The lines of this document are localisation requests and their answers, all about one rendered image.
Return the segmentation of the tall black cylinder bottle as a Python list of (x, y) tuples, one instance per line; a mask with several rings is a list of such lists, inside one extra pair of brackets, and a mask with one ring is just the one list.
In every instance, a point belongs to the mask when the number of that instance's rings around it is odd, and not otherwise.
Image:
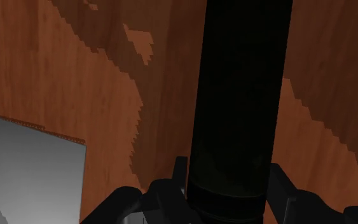
[(207, 0), (187, 201), (263, 224), (293, 0)]

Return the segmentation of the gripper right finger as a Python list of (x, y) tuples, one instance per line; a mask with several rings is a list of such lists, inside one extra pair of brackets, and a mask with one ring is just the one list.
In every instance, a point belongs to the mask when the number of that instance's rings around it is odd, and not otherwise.
[(270, 166), (266, 199), (278, 224), (358, 224), (358, 206), (332, 209), (317, 194), (296, 188), (279, 164)]

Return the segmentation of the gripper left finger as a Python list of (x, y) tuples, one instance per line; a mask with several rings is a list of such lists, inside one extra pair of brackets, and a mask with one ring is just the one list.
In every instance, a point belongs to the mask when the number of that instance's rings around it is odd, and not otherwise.
[(152, 181), (146, 193), (115, 189), (80, 224), (201, 224), (184, 196), (187, 164), (187, 157), (178, 156), (172, 177)]

